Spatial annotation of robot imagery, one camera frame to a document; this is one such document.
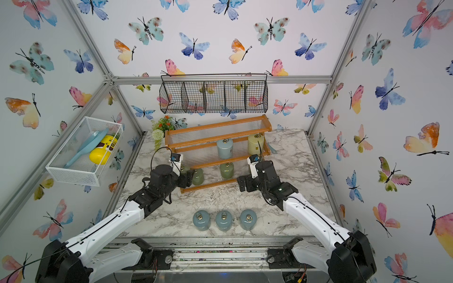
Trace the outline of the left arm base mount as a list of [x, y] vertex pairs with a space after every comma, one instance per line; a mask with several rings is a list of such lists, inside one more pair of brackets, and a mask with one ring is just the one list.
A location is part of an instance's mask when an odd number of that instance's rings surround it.
[[142, 255], [133, 270], [170, 270], [173, 261], [172, 250], [159, 250], [141, 238], [134, 239], [132, 244], [139, 247]]

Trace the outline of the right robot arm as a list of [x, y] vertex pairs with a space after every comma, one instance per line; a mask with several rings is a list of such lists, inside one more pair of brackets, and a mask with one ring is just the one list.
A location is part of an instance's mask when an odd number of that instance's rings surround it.
[[377, 266], [367, 236], [349, 231], [316, 209], [299, 191], [278, 177], [271, 160], [256, 154], [247, 159], [250, 174], [237, 179], [242, 192], [260, 191], [271, 206], [296, 218], [321, 243], [295, 238], [287, 244], [289, 258], [327, 273], [334, 283], [366, 283]]

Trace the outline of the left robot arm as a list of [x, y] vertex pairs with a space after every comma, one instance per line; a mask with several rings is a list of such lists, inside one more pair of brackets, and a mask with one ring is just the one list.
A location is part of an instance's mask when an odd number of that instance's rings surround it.
[[143, 178], [143, 187], [130, 195], [116, 212], [66, 242], [54, 240], [48, 244], [35, 282], [95, 283], [140, 262], [150, 265], [152, 248], [141, 239], [134, 239], [119, 251], [103, 255], [99, 251], [164, 203], [171, 204], [172, 192], [177, 187], [191, 186], [192, 179], [192, 170], [183, 173], [177, 165], [158, 165], [149, 177]]

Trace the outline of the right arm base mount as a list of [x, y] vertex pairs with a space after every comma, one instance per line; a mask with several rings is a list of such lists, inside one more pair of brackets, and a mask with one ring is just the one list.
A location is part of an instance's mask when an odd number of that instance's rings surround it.
[[301, 264], [294, 257], [291, 249], [303, 240], [302, 237], [295, 237], [283, 245], [282, 248], [268, 249], [265, 259], [269, 269], [290, 269], [290, 268], [314, 268], [308, 264]]

